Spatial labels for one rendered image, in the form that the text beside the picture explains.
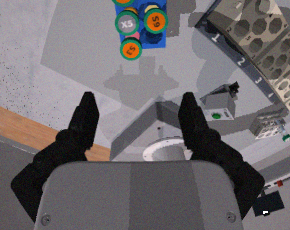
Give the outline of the blue tube rack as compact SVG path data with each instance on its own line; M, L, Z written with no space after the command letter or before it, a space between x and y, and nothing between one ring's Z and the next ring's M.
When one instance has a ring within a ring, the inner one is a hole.
M166 48L166 29L162 32L161 38L161 33L160 34L150 33L144 26L143 21L145 15L144 10L149 5L157 5L160 9L162 9L166 13L166 0L135 0L131 5L126 7L133 7L138 11L140 24L137 32L140 34L140 42L142 44L142 49ZM116 16L121 11L123 11L124 8L125 7L120 7L115 4Z

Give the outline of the white tube rack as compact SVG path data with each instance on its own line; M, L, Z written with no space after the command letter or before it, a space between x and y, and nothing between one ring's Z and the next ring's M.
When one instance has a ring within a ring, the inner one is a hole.
M267 120L265 120L265 119L267 119ZM274 125L273 123L276 120L279 120L281 122L281 124ZM265 137L270 137L270 136L278 135L279 132L278 132L277 128L279 126L282 126L282 125L284 127L286 124L287 123L285 122L285 120L282 118L282 116L279 113L277 113L277 114L271 114L271 115L264 115L264 116L258 116L258 117L256 117L254 119L253 123L251 124L249 130L250 130L250 132L251 132L251 134L252 134L252 136L253 136L254 139L260 139L260 138L265 138ZM268 130L266 128L268 128ZM277 131L277 133L276 133L276 131ZM271 132L271 134L265 136L266 134L268 134L270 132ZM273 134L274 132L275 132L275 134ZM264 134L264 135L261 136L261 137L258 137L261 134Z

